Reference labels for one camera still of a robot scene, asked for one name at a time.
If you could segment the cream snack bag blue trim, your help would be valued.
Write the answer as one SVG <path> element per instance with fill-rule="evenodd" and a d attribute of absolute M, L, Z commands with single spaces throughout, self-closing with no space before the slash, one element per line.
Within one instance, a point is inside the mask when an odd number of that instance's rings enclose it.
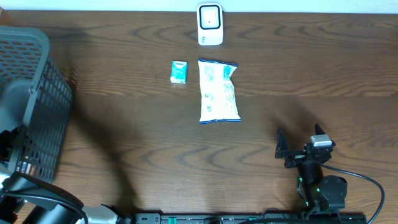
<path fill-rule="evenodd" d="M 238 64 L 200 58 L 198 67 L 201 93 L 200 123 L 240 122 L 234 84 L 231 80 Z"/>

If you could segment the teal tissue pack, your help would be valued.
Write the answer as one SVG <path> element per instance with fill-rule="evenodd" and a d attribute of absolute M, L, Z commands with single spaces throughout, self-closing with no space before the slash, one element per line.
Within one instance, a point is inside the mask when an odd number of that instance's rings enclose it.
<path fill-rule="evenodd" d="M 186 84 L 188 63 L 183 61 L 173 61 L 170 74 L 171 83 Z"/>

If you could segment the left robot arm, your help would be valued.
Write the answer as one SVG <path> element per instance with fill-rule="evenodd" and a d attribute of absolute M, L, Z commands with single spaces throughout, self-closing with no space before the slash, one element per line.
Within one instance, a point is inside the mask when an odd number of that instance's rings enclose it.
<path fill-rule="evenodd" d="M 115 206 L 86 207 L 71 193 L 20 172 L 1 168 L 1 223 L 15 223 L 26 202 L 34 209 L 24 223 L 133 223 Z"/>

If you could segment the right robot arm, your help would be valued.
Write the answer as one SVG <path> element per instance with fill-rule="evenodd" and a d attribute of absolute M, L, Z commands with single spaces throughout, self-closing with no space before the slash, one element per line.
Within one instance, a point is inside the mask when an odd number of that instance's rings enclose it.
<path fill-rule="evenodd" d="M 298 169 L 298 191 L 317 213 L 345 208 L 347 181 L 335 175 L 323 175 L 322 165 L 331 159 L 335 142 L 315 125 L 315 135 L 302 150 L 292 151 L 281 129 L 277 132 L 276 159 L 284 159 L 286 169 Z"/>

